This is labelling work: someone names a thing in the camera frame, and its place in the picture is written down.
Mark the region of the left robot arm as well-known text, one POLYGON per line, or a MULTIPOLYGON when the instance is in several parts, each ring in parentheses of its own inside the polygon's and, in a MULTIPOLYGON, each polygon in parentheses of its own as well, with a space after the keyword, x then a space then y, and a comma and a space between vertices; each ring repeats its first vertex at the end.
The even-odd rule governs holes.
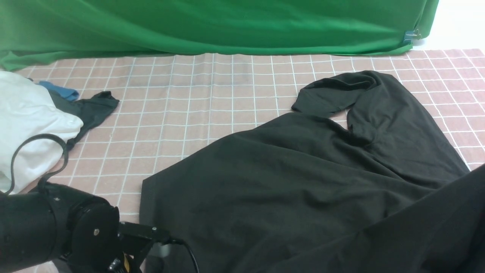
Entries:
POLYGON ((123 259, 119 210, 104 198, 50 184, 26 194, 1 195, 1 272, 55 259, 108 272, 123 259))

